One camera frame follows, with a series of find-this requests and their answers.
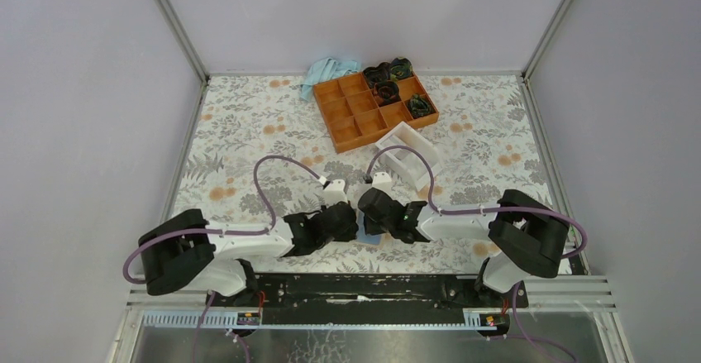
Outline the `beige card holder wallet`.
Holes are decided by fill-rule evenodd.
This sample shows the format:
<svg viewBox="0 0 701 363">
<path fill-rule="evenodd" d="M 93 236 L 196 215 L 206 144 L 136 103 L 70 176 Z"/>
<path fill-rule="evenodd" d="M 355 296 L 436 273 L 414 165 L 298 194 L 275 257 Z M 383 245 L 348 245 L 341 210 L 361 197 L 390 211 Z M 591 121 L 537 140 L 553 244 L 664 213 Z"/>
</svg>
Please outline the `beige card holder wallet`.
<svg viewBox="0 0 701 363">
<path fill-rule="evenodd" d="M 384 229 L 377 224 L 359 225 L 355 241 L 369 246 L 381 246 L 384 242 Z"/>
</svg>

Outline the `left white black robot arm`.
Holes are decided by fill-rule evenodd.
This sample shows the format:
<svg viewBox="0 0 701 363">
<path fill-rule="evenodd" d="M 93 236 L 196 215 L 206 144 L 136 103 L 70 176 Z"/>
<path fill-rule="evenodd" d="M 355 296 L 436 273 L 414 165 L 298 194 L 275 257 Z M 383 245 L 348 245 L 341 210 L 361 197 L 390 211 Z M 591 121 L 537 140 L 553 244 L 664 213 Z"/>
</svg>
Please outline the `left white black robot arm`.
<svg viewBox="0 0 701 363">
<path fill-rule="evenodd" d="M 151 296 L 187 286 L 214 291 L 245 306 L 256 295 L 254 256 L 308 256 L 333 241 L 353 241 L 354 208 L 339 202 L 315 212 L 283 217 L 274 226 L 214 228 L 199 209 L 188 209 L 141 236 L 130 259 L 141 259 L 141 284 Z"/>
</svg>

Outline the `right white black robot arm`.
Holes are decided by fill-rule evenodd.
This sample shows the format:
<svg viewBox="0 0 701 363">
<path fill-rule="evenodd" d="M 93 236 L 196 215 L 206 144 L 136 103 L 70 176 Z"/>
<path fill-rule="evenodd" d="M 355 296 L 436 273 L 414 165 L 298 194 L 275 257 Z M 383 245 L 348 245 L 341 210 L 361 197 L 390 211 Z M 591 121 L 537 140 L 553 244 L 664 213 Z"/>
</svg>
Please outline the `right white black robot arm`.
<svg viewBox="0 0 701 363">
<path fill-rule="evenodd" d="M 570 220 L 527 194 L 508 189 L 495 203 L 433 207 L 427 201 L 401 204 L 371 188 L 358 201 L 365 218 L 393 238 L 408 244 L 441 239 L 491 241 L 499 249 L 479 270 L 474 296 L 493 307 L 529 276 L 558 275 Z"/>
</svg>

